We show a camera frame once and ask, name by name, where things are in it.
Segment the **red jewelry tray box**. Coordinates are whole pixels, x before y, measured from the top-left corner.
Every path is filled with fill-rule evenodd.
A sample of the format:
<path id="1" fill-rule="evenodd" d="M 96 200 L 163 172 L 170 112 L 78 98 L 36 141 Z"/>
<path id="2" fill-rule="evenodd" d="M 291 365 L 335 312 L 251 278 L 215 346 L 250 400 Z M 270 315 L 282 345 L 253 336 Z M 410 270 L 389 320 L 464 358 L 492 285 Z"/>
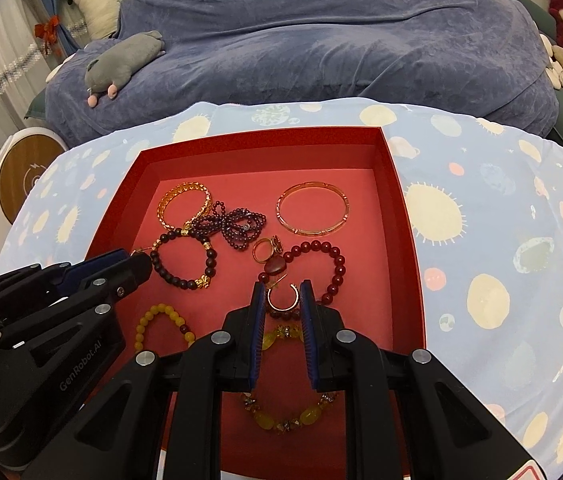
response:
<path id="1" fill-rule="evenodd" d="M 337 185 L 350 219 L 325 236 L 298 236 L 276 220 L 275 205 L 291 185 Z M 256 281 L 273 304 L 288 308 L 303 281 L 337 309 L 344 324 L 379 347 L 401 353 L 426 342 L 423 295 L 411 227 L 395 162 L 381 129 L 360 126 L 272 129 L 207 136 L 152 148 L 122 176 L 88 251 L 152 247 L 168 226 L 180 226 L 207 198 L 227 210 L 264 214 L 262 232 L 238 250 L 214 234 L 216 267 L 204 289 L 176 287 L 204 270 L 204 250 L 188 237 L 159 250 L 163 274 L 124 300 L 119 320 L 133 339 L 140 315 L 170 304 L 197 336 L 219 328 L 229 310 L 248 304 Z"/>

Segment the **blue patterned table cloth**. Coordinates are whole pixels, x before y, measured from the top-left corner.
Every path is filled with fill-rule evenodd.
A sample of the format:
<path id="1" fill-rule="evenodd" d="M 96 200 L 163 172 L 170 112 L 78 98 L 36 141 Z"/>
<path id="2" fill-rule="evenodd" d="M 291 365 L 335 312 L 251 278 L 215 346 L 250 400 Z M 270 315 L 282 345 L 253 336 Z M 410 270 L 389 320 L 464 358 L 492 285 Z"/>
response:
<path id="1" fill-rule="evenodd" d="M 563 474 L 563 148 L 434 108 L 339 99 L 197 103 L 61 155 L 24 203 L 0 272 L 82 260 L 140 151 L 240 131 L 368 126 L 395 158 L 423 270 L 432 352 L 536 458 Z"/>

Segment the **white curtain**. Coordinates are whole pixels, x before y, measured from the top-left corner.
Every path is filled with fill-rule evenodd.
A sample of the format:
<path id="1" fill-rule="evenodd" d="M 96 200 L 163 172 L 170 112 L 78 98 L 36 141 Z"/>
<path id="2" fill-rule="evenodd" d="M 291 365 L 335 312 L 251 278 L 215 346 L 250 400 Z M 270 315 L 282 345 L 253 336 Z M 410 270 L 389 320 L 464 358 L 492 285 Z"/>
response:
<path id="1" fill-rule="evenodd" d="M 47 47 L 34 34 L 51 17 L 42 0 L 0 0 L 0 151 L 12 134 L 45 124 L 28 110 L 66 57 L 63 46 Z"/>

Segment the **grey plush mouse toy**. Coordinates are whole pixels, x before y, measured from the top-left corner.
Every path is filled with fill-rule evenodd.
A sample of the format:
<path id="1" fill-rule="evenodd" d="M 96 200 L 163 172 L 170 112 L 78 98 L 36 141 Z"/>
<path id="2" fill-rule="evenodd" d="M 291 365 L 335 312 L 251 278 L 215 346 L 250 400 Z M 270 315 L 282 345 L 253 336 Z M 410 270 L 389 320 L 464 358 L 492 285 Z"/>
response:
<path id="1" fill-rule="evenodd" d="M 162 35 L 151 30 L 126 38 L 93 58 L 84 76 L 88 106 L 94 108 L 101 96 L 114 100 L 135 73 L 164 53 Z"/>

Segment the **gold bangle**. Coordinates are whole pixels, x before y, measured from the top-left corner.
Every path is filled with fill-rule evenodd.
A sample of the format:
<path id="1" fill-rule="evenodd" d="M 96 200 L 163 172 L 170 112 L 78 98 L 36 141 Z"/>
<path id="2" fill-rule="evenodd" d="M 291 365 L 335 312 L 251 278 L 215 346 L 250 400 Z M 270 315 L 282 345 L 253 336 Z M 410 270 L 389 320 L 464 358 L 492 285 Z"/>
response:
<path id="1" fill-rule="evenodd" d="M 350 219 L 349 197 L 337 185 L 305 181 L 286 188 L 276 200 L 275 217 L 298 236 L 325 236 L 343 228 Z"/>

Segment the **dark blue bed cover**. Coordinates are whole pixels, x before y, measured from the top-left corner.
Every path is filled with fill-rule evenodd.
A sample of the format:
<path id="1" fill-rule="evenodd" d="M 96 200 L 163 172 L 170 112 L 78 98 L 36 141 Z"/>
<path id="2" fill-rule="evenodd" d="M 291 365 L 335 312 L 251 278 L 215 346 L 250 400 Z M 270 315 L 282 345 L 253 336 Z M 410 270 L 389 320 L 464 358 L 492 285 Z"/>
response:
<path id="1" fill-rule="evenodd" d="M 198 102 L 360 96 L 482 117 L 546 136 L 559 104 L 536 24 L 516 0 L 123 0 L 118 39 L 160 32 L 163 55 L 88 106 L 92 42 L 50 81 L 46 119 L 67 144 Z"/>

